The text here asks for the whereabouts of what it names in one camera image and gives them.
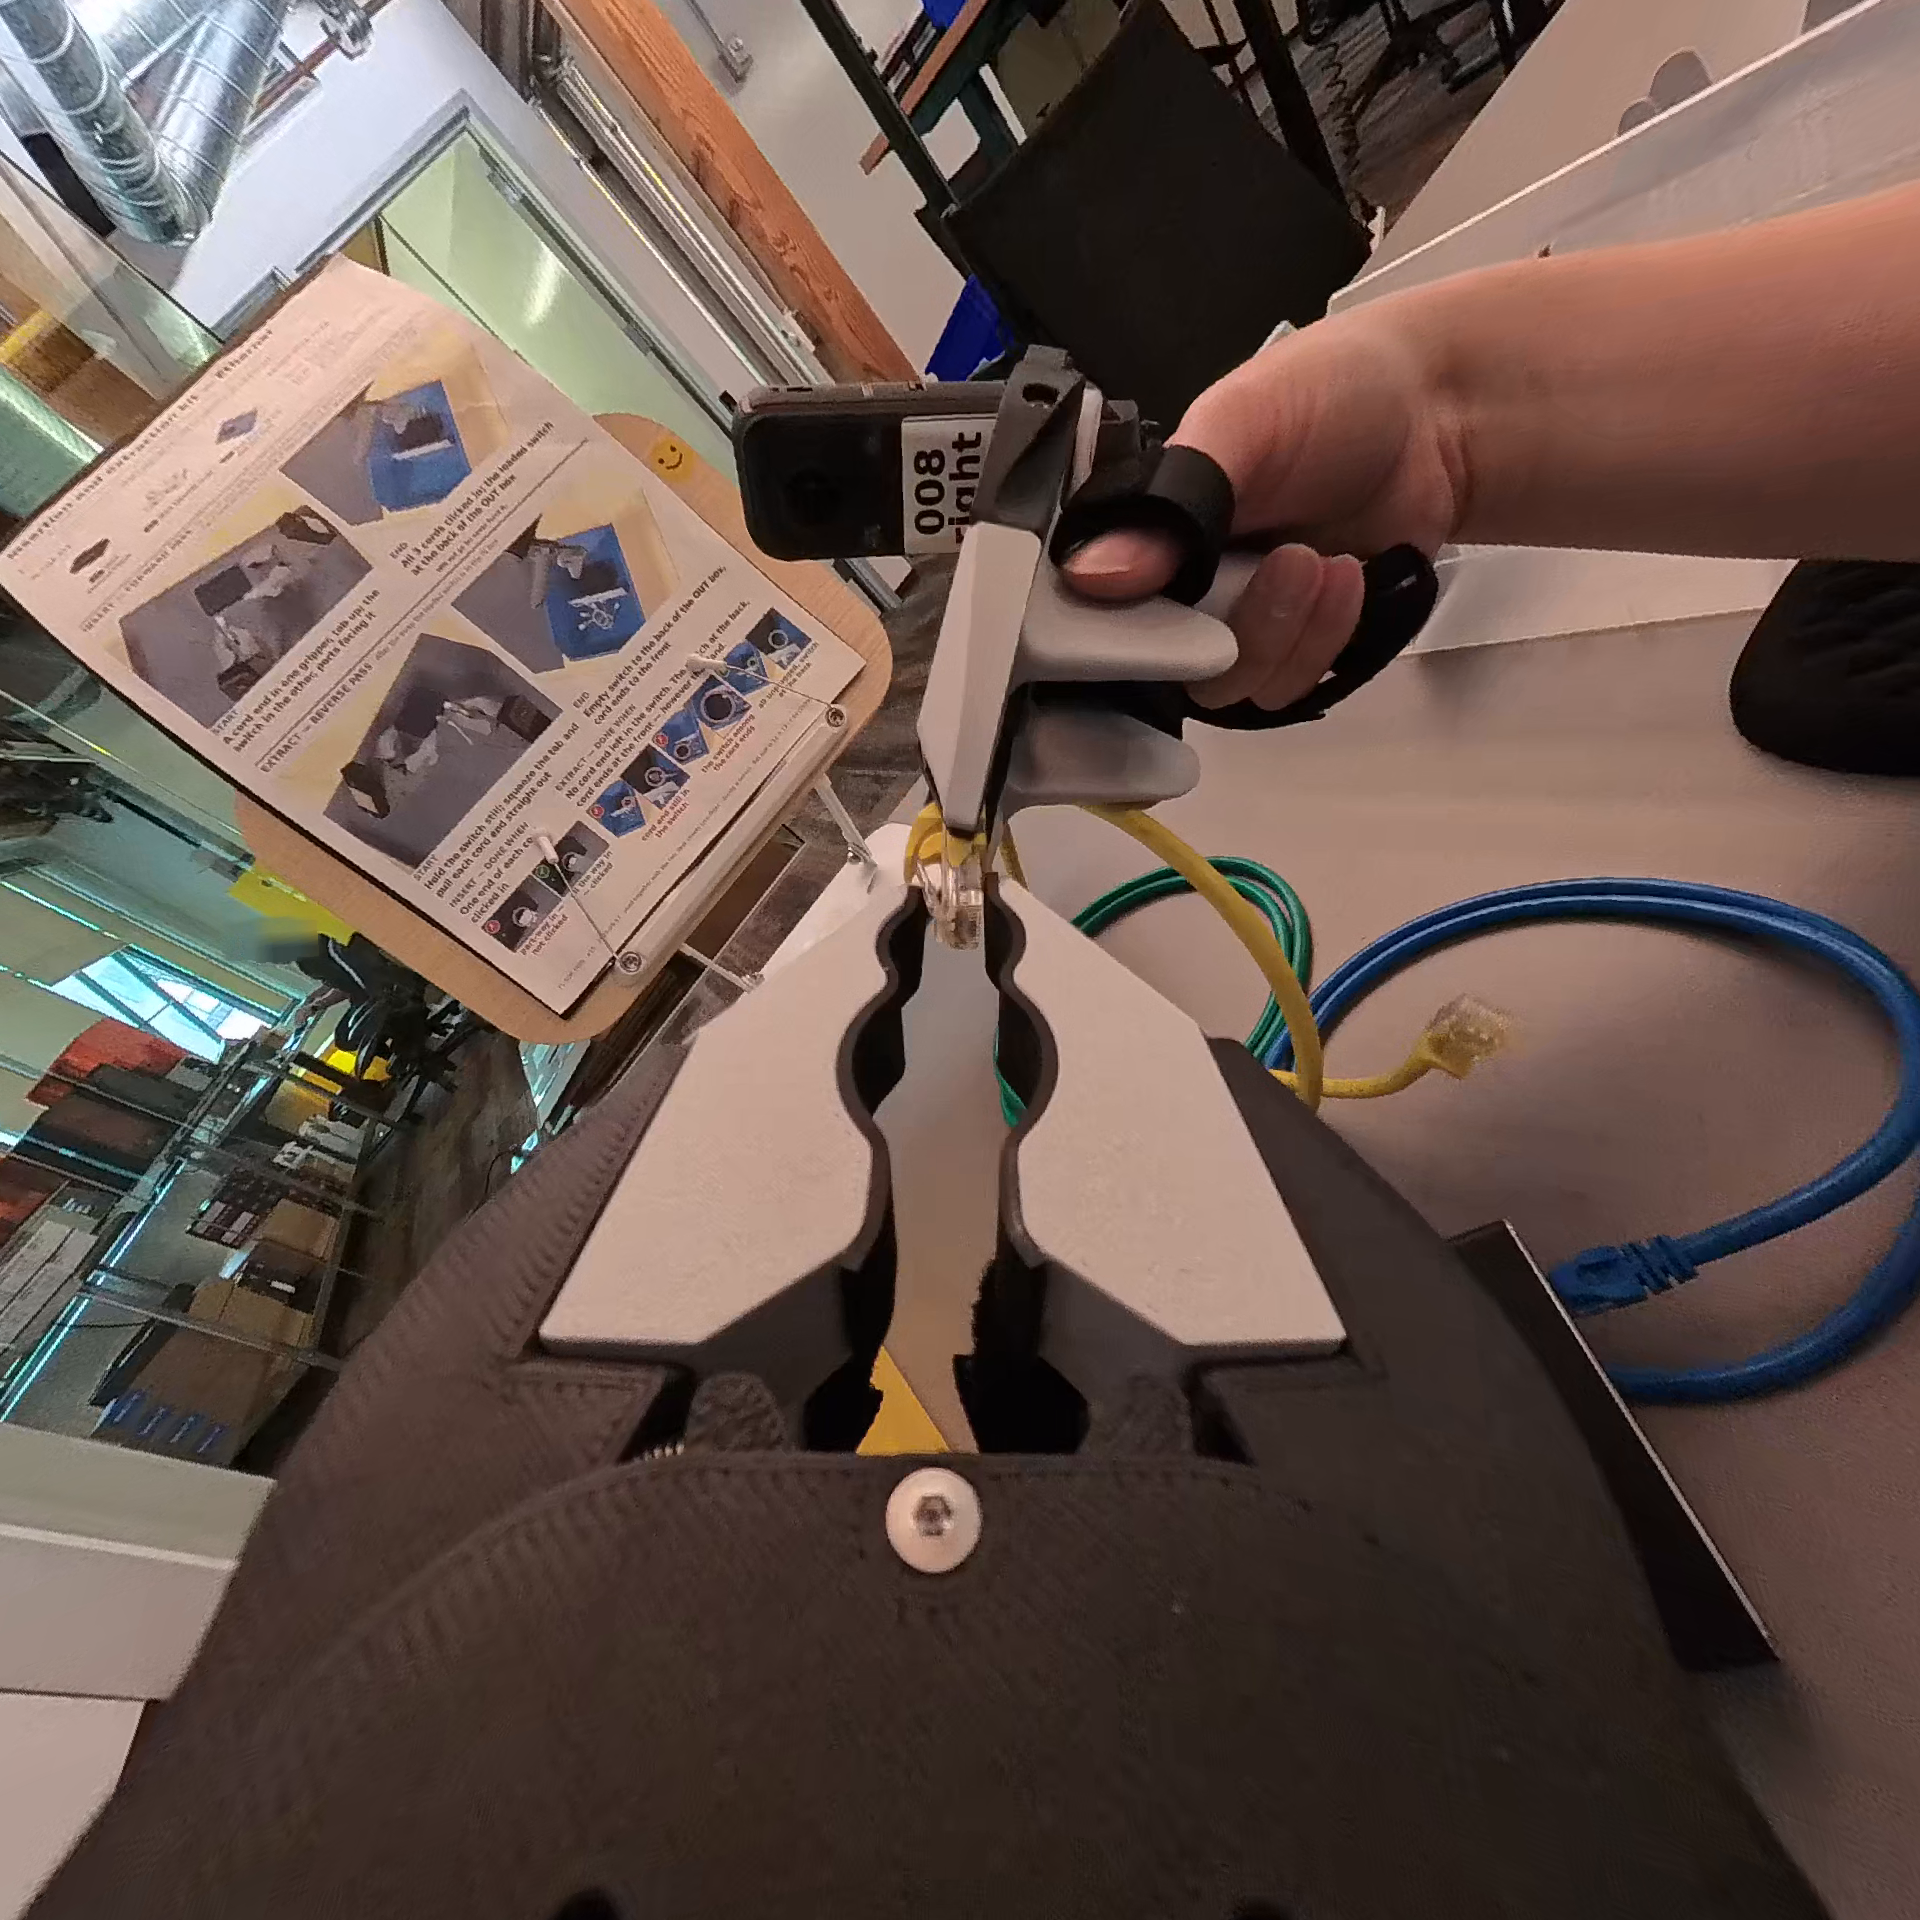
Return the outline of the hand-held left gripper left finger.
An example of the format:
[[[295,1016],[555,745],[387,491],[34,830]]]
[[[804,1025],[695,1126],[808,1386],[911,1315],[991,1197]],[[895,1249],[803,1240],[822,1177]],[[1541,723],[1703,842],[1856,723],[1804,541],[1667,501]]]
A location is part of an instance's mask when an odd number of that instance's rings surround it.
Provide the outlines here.
[[[882,1099],[904,1069],[920,896],[880,888],[684,1049],[546,1318],[546,1352],[764,1384],[855,1450],[895,1302]]]

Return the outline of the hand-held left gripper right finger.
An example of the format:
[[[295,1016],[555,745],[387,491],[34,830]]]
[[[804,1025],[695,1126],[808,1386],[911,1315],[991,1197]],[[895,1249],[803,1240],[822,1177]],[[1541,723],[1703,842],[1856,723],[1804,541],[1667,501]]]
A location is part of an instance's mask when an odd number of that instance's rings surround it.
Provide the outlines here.
[[[994,896],[999,1152],[971,1321],[983,1454],[1076,1451],[1139,1380],[1328,1361],[1348,1333],[1254,1117],[1301,1102],[1032,896]]]

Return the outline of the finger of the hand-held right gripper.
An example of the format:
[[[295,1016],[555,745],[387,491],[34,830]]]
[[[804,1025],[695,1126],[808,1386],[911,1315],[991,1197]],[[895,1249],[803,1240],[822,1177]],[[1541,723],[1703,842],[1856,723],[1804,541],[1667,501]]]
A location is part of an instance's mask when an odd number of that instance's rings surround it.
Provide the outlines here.
[[[1023,729],[1018,686],[1029,596],[1042,540],[1015,526],[966,530],[919,709],[928,797],[950,840],[991,835]]]

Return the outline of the yellow plastic bin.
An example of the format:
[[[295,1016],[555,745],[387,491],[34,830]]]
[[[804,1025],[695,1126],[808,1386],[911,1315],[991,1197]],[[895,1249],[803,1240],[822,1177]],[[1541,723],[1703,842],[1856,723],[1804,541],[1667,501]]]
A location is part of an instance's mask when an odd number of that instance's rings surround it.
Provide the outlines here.
[[[862,1457],[936,1457],[950,1451],[911,1384],[890,1352],[880,1348],[870,1368],[872,1417],[855,1451]]]

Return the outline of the black ethernet switch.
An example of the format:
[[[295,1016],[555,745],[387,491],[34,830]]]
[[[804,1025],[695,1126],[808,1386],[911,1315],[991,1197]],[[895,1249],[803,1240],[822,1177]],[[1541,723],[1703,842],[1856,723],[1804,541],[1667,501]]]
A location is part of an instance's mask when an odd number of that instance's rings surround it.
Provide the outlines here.
[[[1494,1221],[1446,1244],[1552,1380],[1614,1499],[1675,1662],[1692,1674],[1776,1664],[1776,1641],[1738,1573],[1523,1240]]]

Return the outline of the clear plastic bin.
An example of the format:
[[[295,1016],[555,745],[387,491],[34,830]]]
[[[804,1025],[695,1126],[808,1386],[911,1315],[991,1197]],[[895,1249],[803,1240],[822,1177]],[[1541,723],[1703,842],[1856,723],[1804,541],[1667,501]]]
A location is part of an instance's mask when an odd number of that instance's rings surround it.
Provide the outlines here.
[[[1511,258],[1776,220],[1903,186],[1916,171],[1918,5],[1853,5],[1367,273],[1335,306]],[[1436,609],[1410,650],[1661,633],[1699,620],[1750,618],[1787,570],[1784,561],[1460,545],[1436,563]]]

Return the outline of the person's right forearm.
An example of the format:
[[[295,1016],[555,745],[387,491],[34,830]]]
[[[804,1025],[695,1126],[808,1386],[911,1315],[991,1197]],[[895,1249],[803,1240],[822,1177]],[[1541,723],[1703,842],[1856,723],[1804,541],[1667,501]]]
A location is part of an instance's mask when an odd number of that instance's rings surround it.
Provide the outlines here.
[[[1918,190],[1423,293],[1450,541],[1918,557]]]

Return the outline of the person's right hand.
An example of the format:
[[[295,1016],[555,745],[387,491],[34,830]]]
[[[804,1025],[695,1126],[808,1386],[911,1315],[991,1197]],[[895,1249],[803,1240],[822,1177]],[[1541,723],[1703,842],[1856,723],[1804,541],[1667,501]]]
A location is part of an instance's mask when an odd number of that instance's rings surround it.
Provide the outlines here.
[[[1228,610],[1235,662],[1189,686],[1202,713],[1270,715],[1317,693],[1360,630],[1364,563],[1430,555],[1463,526],[1471,390],[1458,300],[1391,296],[1261,347],[1186,410],[1189,451],[1231,486],[1231,536],[1261,550]]]

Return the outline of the tan backing board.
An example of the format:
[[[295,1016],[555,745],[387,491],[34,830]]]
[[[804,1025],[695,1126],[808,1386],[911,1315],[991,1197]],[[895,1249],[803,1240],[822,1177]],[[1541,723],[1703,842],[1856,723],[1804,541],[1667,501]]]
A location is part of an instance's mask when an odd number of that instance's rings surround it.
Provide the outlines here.
[[[378,949],[420,974],[432,988],[479,1016],[495,1032],[528,1043],[592,1041],[624,1017],[684,942],[708,921],[723,896],[744,877],[755,858],[775,842],[778,830],[794,820],[811,787],[829,772],[875,717],[894,680],[891,643],[863,595],[848,588],[822,563],[789,563],[764,555],[750,540],[736,486],[659,421],[599,417],[599,425],[624,451],[650,464],[688,508],[744,554],[786,600],[797,603],[803,620],[814,630],[838,637],[862,660],[860,673],[838,699],[848,713],[845,724],[814,728],[794,760],[758,790],[690,874],[675,884],[651,917],[637,926],[630,937],[630,949],[639,955],[637,971],[608,971],[572,1016],[555,1016],[475,952],[446,934],[432,918],[387,896],[373,884],[373,877],[251,797],[235,796],[232,801],[238,830],[258,874],[272,875],[325,907],[348,928],[363,933]]]

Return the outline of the blue plastic bin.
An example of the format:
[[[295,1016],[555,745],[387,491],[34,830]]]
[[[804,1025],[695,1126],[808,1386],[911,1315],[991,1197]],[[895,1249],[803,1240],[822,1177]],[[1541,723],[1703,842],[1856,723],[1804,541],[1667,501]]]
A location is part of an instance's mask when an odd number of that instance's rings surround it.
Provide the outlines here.
[[[975,276],[966,276],[923,376],[941,384],[971,382],[1002,363],[1012,346],[994,298]]]

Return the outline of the wooden pillar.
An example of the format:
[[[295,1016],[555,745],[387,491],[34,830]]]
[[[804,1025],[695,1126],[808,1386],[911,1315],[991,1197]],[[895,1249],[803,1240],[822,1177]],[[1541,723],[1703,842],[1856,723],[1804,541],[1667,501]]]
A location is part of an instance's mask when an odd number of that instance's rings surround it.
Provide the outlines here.
[[[909,357],[659,5],[564,3],[546,10],[592,50],[612,85],[661,136],[784,308],[800,321],[831,377],[919,380]]]

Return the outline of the black office chair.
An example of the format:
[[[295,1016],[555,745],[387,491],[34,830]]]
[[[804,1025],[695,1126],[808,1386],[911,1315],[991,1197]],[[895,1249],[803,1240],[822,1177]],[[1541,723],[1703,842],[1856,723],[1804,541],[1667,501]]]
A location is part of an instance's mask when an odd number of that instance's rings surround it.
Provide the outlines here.
[[[1166,429],[1277,325],[1320,321],[1368,257],[1346,202],[1154,3],[1123,11],[947,232],[1021,342],[1064,350]]]

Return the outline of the printed instruction sheet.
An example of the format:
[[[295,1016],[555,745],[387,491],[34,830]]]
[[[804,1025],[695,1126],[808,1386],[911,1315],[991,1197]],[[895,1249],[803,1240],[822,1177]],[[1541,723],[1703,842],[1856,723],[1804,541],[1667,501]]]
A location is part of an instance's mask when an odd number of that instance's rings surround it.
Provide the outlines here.
[[[862,668],[599,417],[342,257],[30,520],[5,595],[562,1017]]]

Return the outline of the black wrist rest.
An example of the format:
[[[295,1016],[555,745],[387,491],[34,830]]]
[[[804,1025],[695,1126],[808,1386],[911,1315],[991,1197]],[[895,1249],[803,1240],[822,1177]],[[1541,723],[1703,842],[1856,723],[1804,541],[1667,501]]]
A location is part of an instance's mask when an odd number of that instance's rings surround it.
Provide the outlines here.
[[[1781,762],[1918,778],[1918,564],[1802,561],[1743,643],[1735,731]]]

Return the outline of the silver air duct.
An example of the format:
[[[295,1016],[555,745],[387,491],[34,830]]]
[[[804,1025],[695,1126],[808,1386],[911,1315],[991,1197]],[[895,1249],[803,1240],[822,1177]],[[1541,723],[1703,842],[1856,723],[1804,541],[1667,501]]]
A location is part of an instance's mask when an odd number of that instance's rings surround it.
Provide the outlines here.
[[[180,250],[211,227],[290,3],[5,3],[5,131],[96,233]]]

